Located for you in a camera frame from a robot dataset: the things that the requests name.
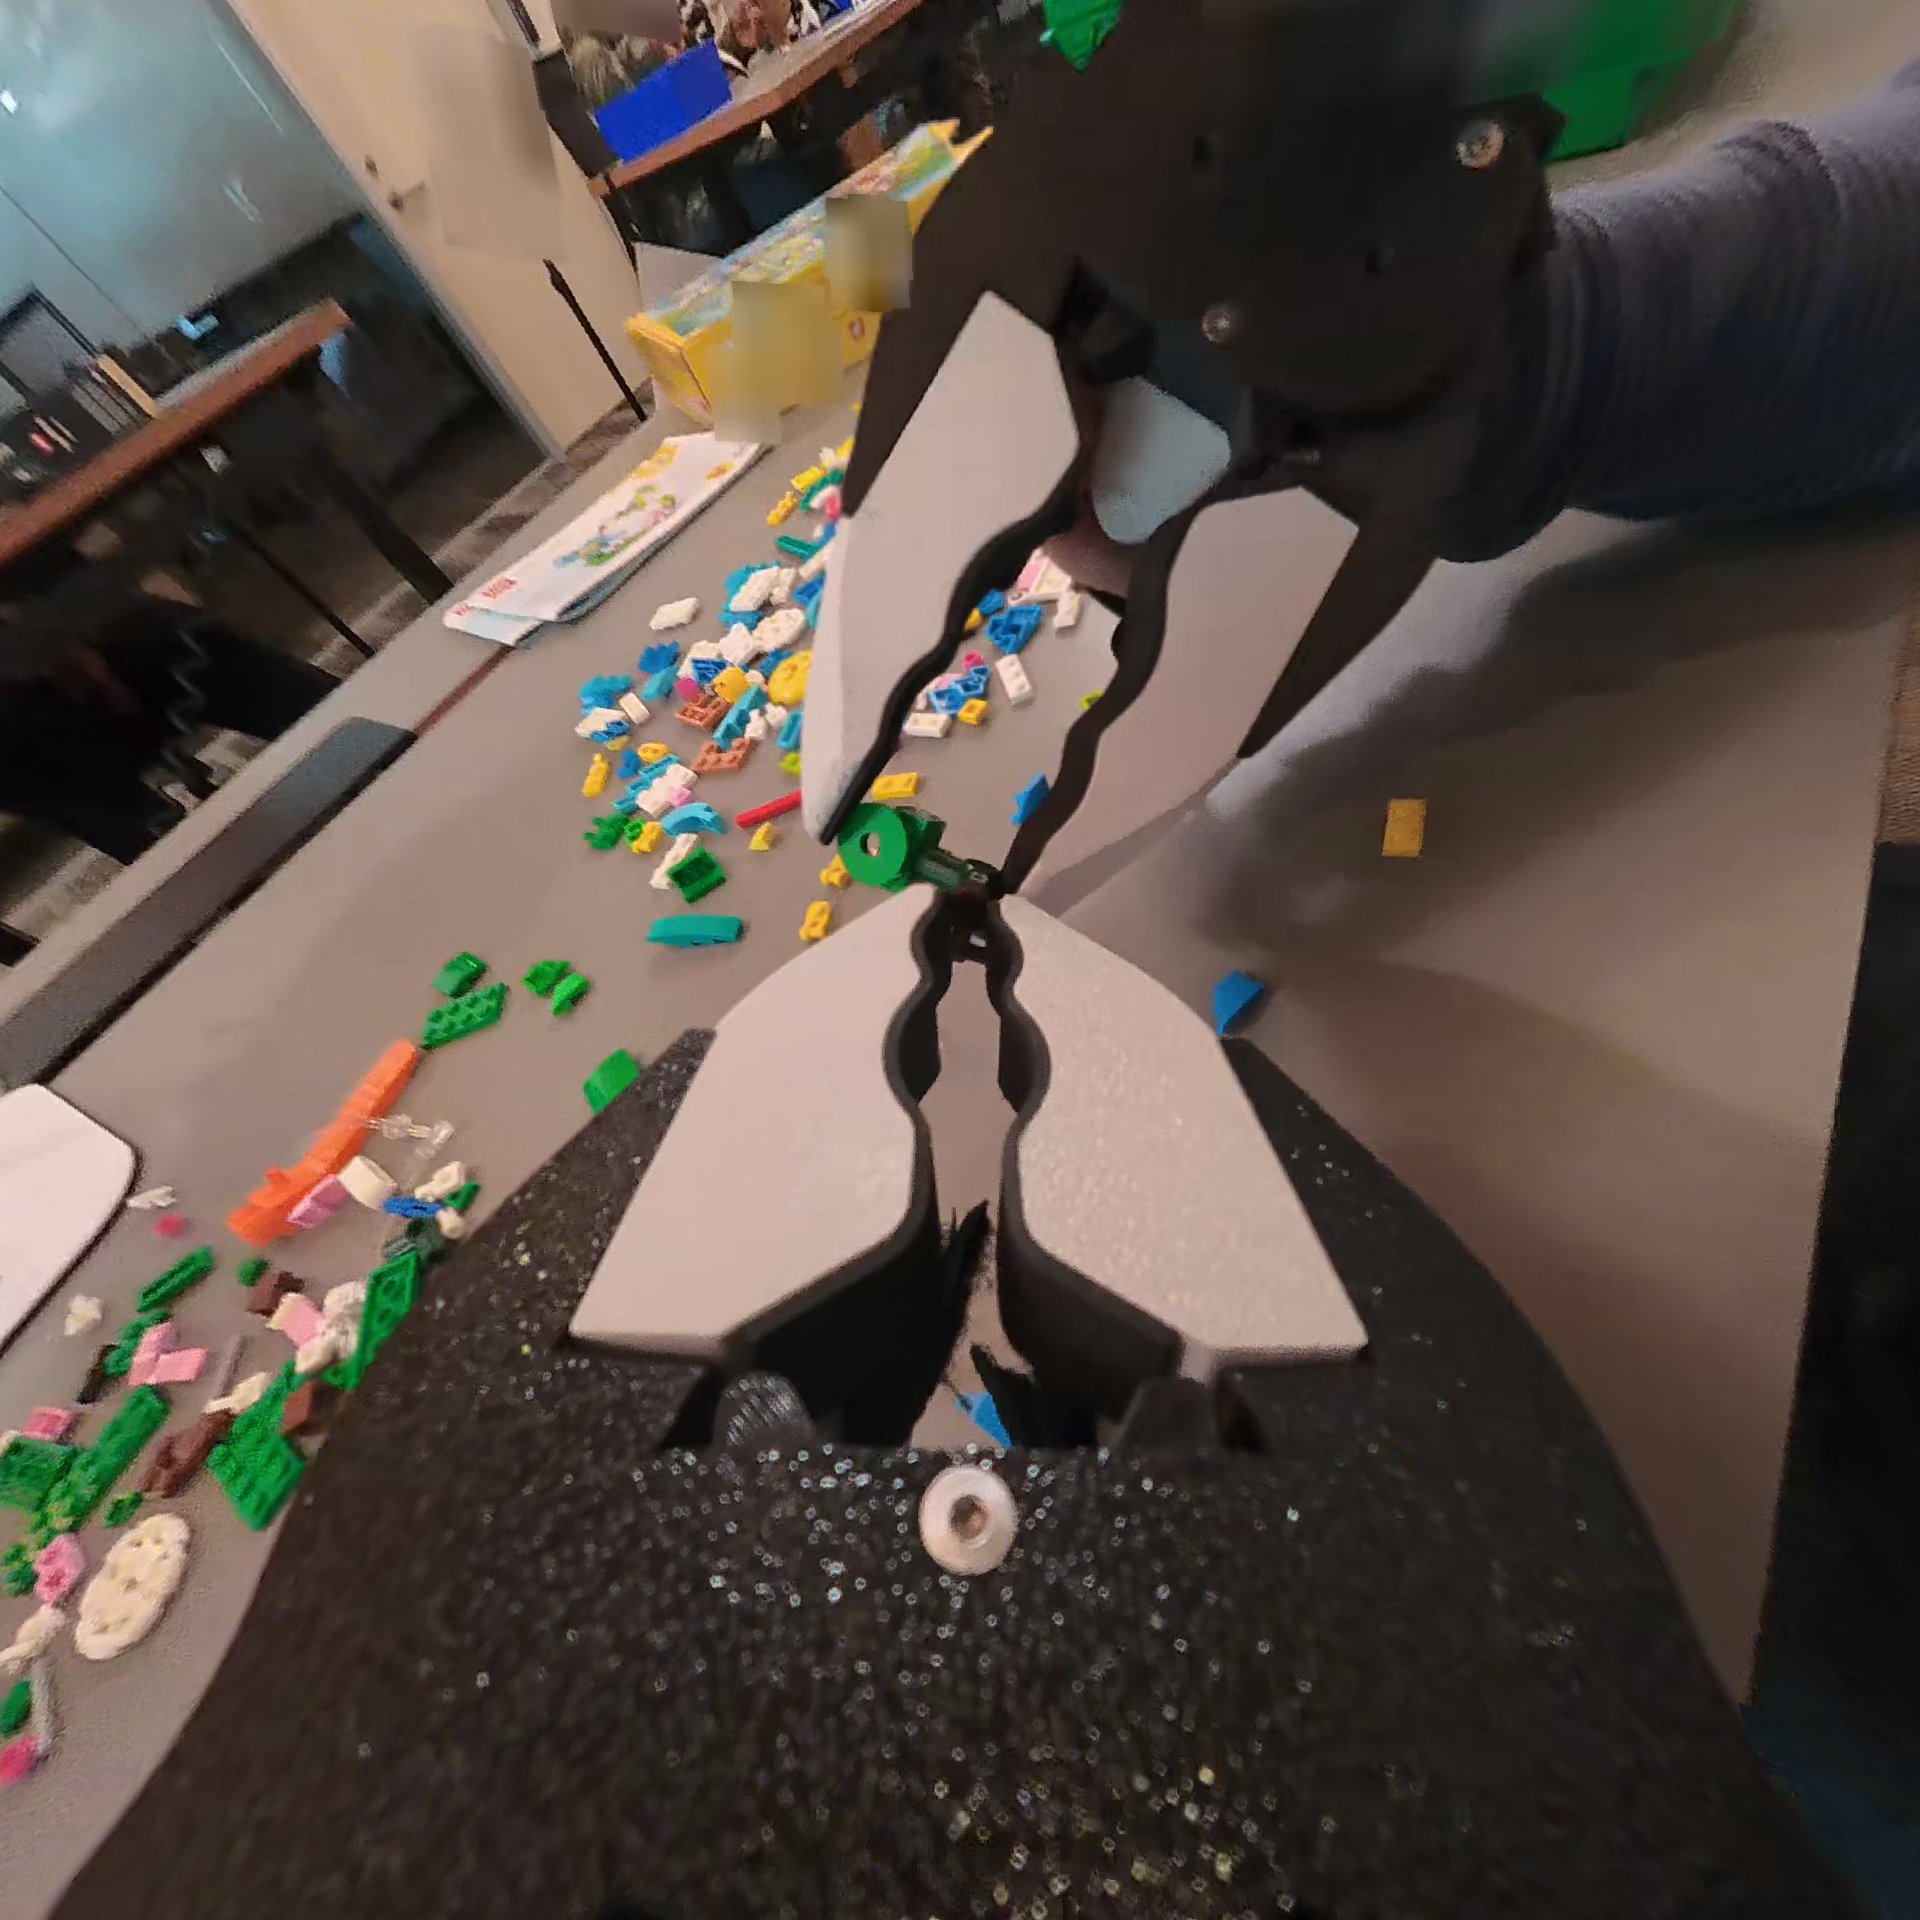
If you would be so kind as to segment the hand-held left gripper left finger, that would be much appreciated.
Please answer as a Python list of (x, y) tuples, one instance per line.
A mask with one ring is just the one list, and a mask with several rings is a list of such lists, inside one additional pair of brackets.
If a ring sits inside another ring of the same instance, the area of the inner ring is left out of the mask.
[(767, 973), (712, 1028), (570, 1339), (612, 1354), (749, 1354), (876, 1285), (871, 1331), (936, 1260), (938, 1194), (917, 1021), (941, 986), (938, 898), (910, 885)]

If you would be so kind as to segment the white round lego plate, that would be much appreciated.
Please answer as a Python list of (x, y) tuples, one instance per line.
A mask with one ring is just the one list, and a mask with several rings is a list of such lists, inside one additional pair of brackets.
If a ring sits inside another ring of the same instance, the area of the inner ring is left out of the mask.
[(170, 1511), (119, 1534), (76, 1613), (73, 1649), (85, 1662), (117, 1659), (156, 1630), (177, 1595), (191, 1541), (189, 1523)]

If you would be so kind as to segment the green box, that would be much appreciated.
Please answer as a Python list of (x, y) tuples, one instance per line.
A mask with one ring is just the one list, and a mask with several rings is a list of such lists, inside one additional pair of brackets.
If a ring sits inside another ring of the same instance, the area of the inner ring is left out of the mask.
[(1741, 12), (1743, 2), (1573, 5), (1562, 47), (1537, 85), (1562, 122), (1552, 161), (1584, 161), (1637, 140)]

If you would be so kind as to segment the orange lego piece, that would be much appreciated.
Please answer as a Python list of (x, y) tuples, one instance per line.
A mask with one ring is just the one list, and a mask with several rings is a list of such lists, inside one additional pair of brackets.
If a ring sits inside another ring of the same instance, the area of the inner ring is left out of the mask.
[(261, 1183), (225, 1215), (225, 1230), (258, 1250), (287, 1234), (306, 1196), (336, 1177), (359, 1154), (375, 1125), (391, 1116), (420, 1059), (422, 1050), (414, 1039), (389, 1045), (306, 1153), (287, 1169), (265, 1170)]

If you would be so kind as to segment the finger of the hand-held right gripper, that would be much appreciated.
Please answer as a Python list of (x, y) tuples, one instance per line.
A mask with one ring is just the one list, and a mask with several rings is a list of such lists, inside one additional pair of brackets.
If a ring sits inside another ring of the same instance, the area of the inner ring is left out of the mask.
[(982, 295), (829, 545), (801, 730), (815, 841), (876, 780), (978, 597), (1068, 502), (1078, 452), (1052, 333)]
[(1112, 671), (1072, 722), (1008, 889), (1094, 889), (1234, 767), (1357, 540), (1314, 494), (1226, 499), (1140, 563)]

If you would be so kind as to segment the lego instruction booklet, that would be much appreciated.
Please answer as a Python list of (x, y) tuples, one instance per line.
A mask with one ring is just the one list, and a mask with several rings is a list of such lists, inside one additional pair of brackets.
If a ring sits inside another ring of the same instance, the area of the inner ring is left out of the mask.
[(513, 647), (592, 613), (765, 450), (711, 430), (665, 436), (583, 515), (454, 601), (441, 627)]

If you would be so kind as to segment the yellow lego box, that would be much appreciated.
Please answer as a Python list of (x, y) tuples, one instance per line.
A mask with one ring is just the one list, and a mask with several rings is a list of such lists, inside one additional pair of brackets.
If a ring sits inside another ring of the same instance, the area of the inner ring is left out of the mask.
[(864, 364), (872, 355), (879, 311), (853, 308), (831, 295), (829, 211), (844, 203), (881, 203), (895, 209), (906, 237), (917, 237), (952, 173), (990, 140), (991, 127), (960, 134), (952, 118), (925, 123), (844, 183), (804, 202), (728, 254), (708, 261), (678, 287), (631, 316), (631, 343), (639, 350), (656, 394), (686, 415), (705, 425), (712, 420), (712, 380), (730, 350), (737, 284), (808, 287), (807, 300), (821, 306), (822, 317), (836, 330), (841, 365)]

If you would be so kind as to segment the person's right forearm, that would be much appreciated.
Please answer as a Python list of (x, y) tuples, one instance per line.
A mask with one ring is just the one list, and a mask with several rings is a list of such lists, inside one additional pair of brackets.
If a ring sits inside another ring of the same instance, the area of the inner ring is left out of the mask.
[(1552, 246), (1441, 516), (1446, 563), (1560, 511), (1764, 522), (1913, 507), (1918, 62), (1552, 199)]

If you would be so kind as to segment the small green lego assembly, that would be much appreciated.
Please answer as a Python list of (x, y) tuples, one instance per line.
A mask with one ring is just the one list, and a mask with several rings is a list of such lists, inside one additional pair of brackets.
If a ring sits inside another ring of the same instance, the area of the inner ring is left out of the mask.
[(1002, 897), (998, 871), (949, 847), (946, 820), (920, 806), (864, 801), (845, 817), (834, 846), (849, 879), (878, 892), (925, 885), (944, 897)]

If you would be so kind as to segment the white stand base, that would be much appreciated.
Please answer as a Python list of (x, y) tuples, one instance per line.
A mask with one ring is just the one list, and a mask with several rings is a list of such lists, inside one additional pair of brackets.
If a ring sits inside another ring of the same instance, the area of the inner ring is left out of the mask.
[(2, 1094), (2, 1343), (122, 1210), (136, 1153), (60, 1092)]

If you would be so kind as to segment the wooden side table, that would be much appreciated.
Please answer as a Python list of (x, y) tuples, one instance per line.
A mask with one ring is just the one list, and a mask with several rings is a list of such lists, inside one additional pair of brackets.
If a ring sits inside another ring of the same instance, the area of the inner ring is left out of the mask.
[(122, 438), (101, 447), (22, 505), (2, 515), (2, 567), (60, 540), (105, 502), (148, 481), (157, 468), (212, 441), (231, 419), (318, 362), (327, 343), (342, 339), (351, 317), (338, 302), (303, 308), (265, 339), (228, 355), (215, 369), (189, 378), (157, 399), (157, 412)]

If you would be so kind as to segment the blue bin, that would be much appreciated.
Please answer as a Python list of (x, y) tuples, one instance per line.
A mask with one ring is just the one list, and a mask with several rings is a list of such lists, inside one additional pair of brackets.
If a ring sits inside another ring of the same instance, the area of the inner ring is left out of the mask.
[(638, 85), (592, 109), (616, 162), (639, 161), (730, 106), (730, 76), (716, 39), (700, 39)]

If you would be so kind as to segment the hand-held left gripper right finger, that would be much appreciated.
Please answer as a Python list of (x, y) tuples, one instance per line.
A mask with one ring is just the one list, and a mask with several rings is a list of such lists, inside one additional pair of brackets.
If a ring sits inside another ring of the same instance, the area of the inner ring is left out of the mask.
[(1210, 1026), (998, 903), (998, 1318), (1038, 1370), (1344, 1363), (1367, 1333)]

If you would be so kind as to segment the pile of green brown lego pieces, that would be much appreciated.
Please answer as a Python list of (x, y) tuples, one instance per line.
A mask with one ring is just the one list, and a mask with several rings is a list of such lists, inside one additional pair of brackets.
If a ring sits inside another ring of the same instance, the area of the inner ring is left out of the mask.
[(311, 1190), (302, 1233), (333, 1210), (369, 1204), (400, 1236), (367, 1279), (312, 1293), (263, 1253), (239, 1260), (242, 1326), (222, 1350), (182, 1337), (177, 1308), (222, 1263), (205, 1242), (180, 1253), (134, 1295), (93, 1350), (80, 1387), (5, 1431), (5, 1595), (31, 1611), (5, 1639), (5, 1787), (52, 1757), (56, 1722), (48, 1655), (73, 1652), (80, 1598), (119, 1534), (175, 1506), (210, 1478), (237, 1524), (265, 1531), (292, 1500), (321, 1415), (359, 1385), (376, 1347), (463, 1233), (478, 1194), (448, 1162), (453, 1127), (392, 1116), (375, 1139), (406, 1147), (406, 1170), (375, 1158)]

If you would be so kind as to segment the pile of colourful lego pieces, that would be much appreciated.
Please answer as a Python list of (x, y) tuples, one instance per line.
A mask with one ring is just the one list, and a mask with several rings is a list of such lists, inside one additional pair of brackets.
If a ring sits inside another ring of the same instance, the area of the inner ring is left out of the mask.
[[(728, 885), (726, 858), (774, 847), (782, 831), (800, 831), (800, 770), (812, 641), (825, 595), (825, 561), (836, 531), (838, 483), (853, 441), (822, 447), (801, 468), (765, 523), (774, 556), (736, 567), (724, 580), (719, 613), (726, 631), (678, 647), (702, 601), (660, 604), (648, 644), (631, 677), (583, 684), (575, 737), (592, 746), (583, 798), (606, 801), (583, 829), (592, 850), (624, 847), (658, 854), (648, 885), (697, 914)], [(1069, 634), (1085, 597), (1068, 574), (1036, 554), (1014, 589), (988, 593), (966, 620), (956, 667), (934, 677), (911, 702), (897, 749), (924, 749), (949, 737), (970, 737), (996, 714), (1013, 714), (1033, 694), (1021, 653), (1042, 631)], [(728, 798), (728, 782), (757, 763), (778, 761), (783, 786), (746, 805)]]

